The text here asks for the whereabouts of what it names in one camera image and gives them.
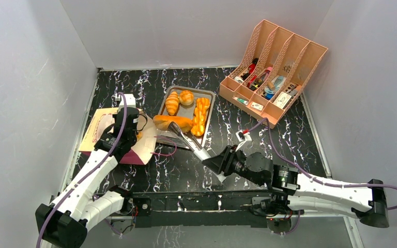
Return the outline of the long fake twisted bread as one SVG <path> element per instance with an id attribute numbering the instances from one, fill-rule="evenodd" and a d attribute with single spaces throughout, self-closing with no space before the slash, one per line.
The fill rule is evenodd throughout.
<path id="1" fill-rule="evenodd" d="M 207 114 L 210 107 L 208 98 L 197 98 L 193 116 L 192 135 L 200 137 L 205 133 Z"/>

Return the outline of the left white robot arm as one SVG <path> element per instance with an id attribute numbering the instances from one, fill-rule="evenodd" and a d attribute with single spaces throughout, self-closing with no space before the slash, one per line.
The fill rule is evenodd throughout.
<path id="1" fill-rule="evenodd" d="M 113 212 L 128 215 L 134 202 L 125 190 L 115 188 L 93 200 L 101 180 L 114 169 L 137 142 L 140 111 L 120 107 L 94 145 L 89 159 L 73 182 L 50 204 L 36 212 L 39 231 L 36 247 L 47 241 L 57 247 L 81 247 L 89 230 Z"/>

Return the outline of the pink paper bag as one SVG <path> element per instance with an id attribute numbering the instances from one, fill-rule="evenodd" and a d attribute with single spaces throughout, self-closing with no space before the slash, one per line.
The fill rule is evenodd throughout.
<path id="1" fill-rule="evenodd" d="M 113 114 L 117 113 L 118 108 L 100 108 L 97 109 L 90 121 L 88 129 L 79 146 L 79 152 L 90 155 L 94 149 L 96 141 L 101 137 L 102 132 L 110 124 L 115 122 Z M 157 142 L 158 129 L 153 123 L 152 118 L 140 110 L 137 124 L 139 133 L 137 143 L 131 147 L 131 150 L 123 156 L 121 164 L 146 165 L 153 154 L 156 154 L 155 146 Z"/>

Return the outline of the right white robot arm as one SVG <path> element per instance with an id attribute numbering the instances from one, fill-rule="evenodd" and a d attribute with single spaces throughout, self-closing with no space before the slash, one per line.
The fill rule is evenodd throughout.
<path id="1" fill-rule="evenodd" d="M 371 227 L 389 227 L 385 192 L 383 188 L 375 187 L 374 181 L 368 187 L 358 187 L 356 184 L 349 188 L 332 187 L 333 180 L 324 178 L 322 183 L 317 183 L 312 175 L 275 164 L 260 152 L 247 156 L 235 146 L 227 146 L 213 157 L 204 149 L 195 151 L 194 155 L 220 179 L 237 174 L 265 186 L 270 196 L 254 200 L 250 207 L 258 215 L 289 216 L 314 210 L 349 216 Z"/>

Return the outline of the round orange fake bun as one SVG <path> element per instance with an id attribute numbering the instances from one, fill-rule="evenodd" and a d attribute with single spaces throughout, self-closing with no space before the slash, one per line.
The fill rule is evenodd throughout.
<path id="1" fill-rule="evenodd" d="M 184 106 L 192 105 L 194 102 L 194 94 L 190 90 L 183 90 L 179 94 L 179 102 Z"/>

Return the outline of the orange fake croissant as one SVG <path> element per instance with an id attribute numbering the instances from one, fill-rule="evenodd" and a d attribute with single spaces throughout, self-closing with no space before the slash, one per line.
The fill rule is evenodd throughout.
<path id="1" fill-rule="evenodd" d="M 165 108 L 169 115 L 173 116 L 177 113 L 180 105 L 178 93 L 172 91 L 165 100 Z"/>

